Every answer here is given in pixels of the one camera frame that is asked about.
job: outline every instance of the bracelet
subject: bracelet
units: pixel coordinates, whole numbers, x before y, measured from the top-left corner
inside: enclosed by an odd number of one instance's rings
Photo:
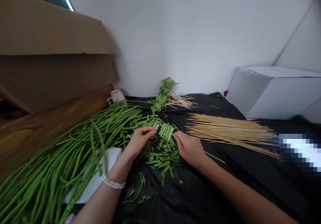
[[[114,188],[114,189],[123,189],[125,187],[125,183],[123,184],[120,184],[120,183],[117,183],[117,182],[114,182],[114,181],[111,181],[107,175],[105,175],[104,179],[103,179],[103,182],[106,184],[106,185],[109,185],[110,187]]]

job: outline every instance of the black plastic sheet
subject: black plastic sheet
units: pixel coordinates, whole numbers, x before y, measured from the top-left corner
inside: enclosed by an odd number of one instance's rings
[[[168,107],[159,113],[159,117],[165,122],[175,124],[183,132],[185,132],[186,123],[189,122],[186,119],[189,118],[188,113],[190,112],[245,120],[244,116],[220,93],[189,94],[188,96],[195,98],[193,102],[198,103],[198,108]],[[126,97],[126,99],[147,101],[153,98]],[[151,114],[147,103],[132,103],[144,107],[144,114]],[[269,122],[269,127],[273,128],[273,121]],[[209,144],[206,141],[202,141],[202,144],[205,151],[226,162],[224,164],[214,159],[222,168],[265,196],[292,218],[301,223],[315,222],[307,198],[280,174],[279,161],[276,158],[238,146]],[[173,169],[174,180],[167,177],[164,188],[161,187],[160,170],[150,168],[145,165],[145,162],[146,160],[138,160],[133,164],[126,181],[126,188],[119,199],[113,223],[243,222],[216,186],[183,159],[181,165]],[[133,188],[139,189],[140,173],[143,173],[147,180],[137,200],[142,199],[143,196],[152,196],[152,198],[140,205],[137,201],[122,204]],[[75,209],[80,210],[82,206],[77,205]]]

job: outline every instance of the white wall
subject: white wall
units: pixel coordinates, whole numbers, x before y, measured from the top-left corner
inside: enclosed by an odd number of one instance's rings
[[[321,72],[321,0],[311,6],[276,66]]]
[[[114,85],[156,96],[223,92],[244,65],[273,65],[314,0],[71,0],[101,19],[119,49]]]

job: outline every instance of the hand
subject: hand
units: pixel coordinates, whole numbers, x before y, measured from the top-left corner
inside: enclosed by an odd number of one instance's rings
[[[149,140],[155,134],[155,127],[146,126],[139,129],[135,129],[130,142],[125,148],[125,151],[129,153],[131,156],[133,156],[134,159],[137,158],[141,150],[144,148],[147,140]]]
[[[182,131],[174,133],[178,151],[182,158],[194,168],[198,168],[207,159],[199,138],[184,134]]]

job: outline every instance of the mug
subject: mug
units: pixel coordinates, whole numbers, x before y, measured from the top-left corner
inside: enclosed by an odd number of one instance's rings
[[[111,98],[108,98],[107,101],[109,102],[109,100],[113,100],[113,102],[117,102],[122,101],[122,100],[126,100],[124,94],[119,90],[116,89],[114,91],[110,92]]]

